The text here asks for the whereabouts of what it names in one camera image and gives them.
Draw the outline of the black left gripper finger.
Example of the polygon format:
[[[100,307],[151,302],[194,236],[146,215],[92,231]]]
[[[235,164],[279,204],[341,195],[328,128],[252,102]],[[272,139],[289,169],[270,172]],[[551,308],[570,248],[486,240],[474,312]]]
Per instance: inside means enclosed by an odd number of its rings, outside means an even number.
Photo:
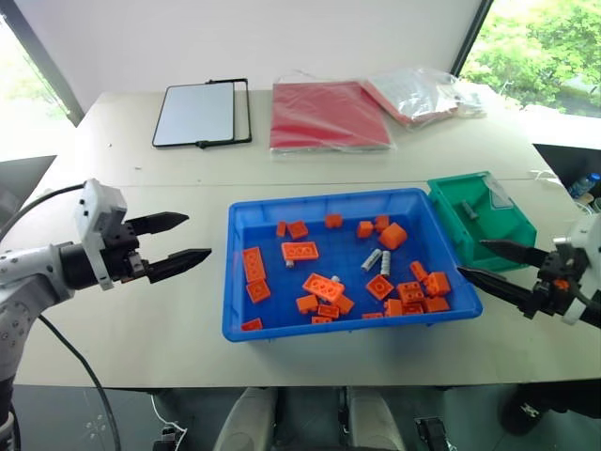
[[[190,217],[178,212],[160,212],[130,219],[126,222],[136,236],[157,234],[170,230],[188,221]]]
[[[146,277],[151,284],[182,274],[202,263],[211,254],[210,248],[186,249],[167,258],[148,263]]]

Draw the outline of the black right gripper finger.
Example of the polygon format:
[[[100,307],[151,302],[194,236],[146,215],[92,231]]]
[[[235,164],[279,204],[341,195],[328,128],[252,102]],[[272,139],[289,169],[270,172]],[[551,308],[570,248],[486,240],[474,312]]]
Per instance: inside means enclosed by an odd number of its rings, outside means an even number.
[[[480,240],[480,244],[495,255],[518,264],[541,268],[549,252],[509,240]]]
[[[531,299],[532,292],[516,284],[508,282],[504,277],[493,272],[457,266],[457,270],[473,285],[484,292],[506,301],[518,308],[523,314]]]

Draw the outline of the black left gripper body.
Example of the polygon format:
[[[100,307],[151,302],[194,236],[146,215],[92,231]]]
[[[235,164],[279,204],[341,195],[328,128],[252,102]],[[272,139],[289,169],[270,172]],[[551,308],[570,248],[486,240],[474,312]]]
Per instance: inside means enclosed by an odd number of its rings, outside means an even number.
[[[147,261],[138,253],[138,235],[147,233],[146,226],[144,219],[130,219],[103,237],[100,254],[112,282],[126,283],[146,276]]]

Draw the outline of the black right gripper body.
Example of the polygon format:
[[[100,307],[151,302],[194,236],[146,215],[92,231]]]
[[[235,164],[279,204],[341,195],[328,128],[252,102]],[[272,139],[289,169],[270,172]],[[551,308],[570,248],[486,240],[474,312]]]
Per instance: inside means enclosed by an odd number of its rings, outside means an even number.
[[[563,320],[580,320],[588,307],[581,300],[579,283],[588,267],[584,251],[571,245],[561,245],[559,250],[551,252],[529,247],[527,261],[538,269],[538,281],[527,301],[527,318],[543,312],[549,316],[561,315]]]

